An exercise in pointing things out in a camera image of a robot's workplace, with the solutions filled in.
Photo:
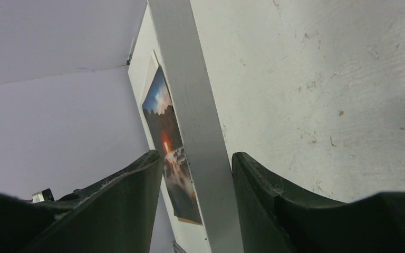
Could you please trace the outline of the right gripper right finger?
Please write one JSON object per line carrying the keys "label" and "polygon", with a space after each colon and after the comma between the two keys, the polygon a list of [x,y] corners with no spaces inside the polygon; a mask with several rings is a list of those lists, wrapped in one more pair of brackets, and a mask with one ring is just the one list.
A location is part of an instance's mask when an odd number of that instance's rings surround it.
{"label": "right gripper right finger", "polygon": [[245,252],[405,252],[405,192],[336,201],[232,156]]}

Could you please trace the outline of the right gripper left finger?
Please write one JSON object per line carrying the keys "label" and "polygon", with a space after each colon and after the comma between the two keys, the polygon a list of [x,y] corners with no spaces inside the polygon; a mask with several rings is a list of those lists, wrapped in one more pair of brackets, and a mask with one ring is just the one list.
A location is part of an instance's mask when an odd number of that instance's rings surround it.
{"label": "right gripper left finger", "polygon": [[148,252],[163,162],[150,150],[56,201],[0,193],[0,252]]}

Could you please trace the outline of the brown cardboard backing board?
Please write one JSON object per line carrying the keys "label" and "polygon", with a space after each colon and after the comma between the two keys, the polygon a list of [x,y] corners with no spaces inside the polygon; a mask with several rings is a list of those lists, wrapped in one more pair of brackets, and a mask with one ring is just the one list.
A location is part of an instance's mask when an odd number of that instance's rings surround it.
{"label": "brown cardboard backing board", "polygon": [[189,224],[193,224],[193,225],[199,225],[199,226],[203,225],[201,220],[186,219],[183,217],[177,217],[177,220],[180,222],[185,222],[185,223],[189,223]]}

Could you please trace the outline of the white picture frame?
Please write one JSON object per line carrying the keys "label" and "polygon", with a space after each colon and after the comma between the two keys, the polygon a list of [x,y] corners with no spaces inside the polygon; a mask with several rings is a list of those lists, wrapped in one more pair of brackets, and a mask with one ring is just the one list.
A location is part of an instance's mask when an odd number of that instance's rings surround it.
{"label": "white picture frame", "polygon": [[243,252],[229,158],[190,1],[149,1],[211,252]]}

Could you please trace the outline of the landscape photo print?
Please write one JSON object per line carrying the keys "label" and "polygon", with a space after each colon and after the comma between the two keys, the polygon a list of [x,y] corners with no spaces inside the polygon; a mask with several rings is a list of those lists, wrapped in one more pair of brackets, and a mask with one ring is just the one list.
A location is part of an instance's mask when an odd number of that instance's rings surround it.
{"label": "landscape photo print", "polygon": [[163,178],[173,215],[202,221],[175,109],[161,67],[141,108],[154,148],[165,159]]}

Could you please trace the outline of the cream white mat board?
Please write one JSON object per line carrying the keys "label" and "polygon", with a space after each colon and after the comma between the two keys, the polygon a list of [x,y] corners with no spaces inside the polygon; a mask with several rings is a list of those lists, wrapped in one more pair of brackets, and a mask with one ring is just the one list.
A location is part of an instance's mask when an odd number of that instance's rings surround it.
{"label": "cream white mat board", "polygon": [[143,86],[142,93],[141,93],[140,104],[142,104],[145,101],[148,91],[152,85],[152,81],[153,81],[155,74],[159,67],[160,67],[160,63],[157,59],[156,52],[155,52],[155,50],[152,50],[151,54],[150,54],[150,58],[149,58],[149,63],[147,66],[147,72],[146,72],[144,86]]}

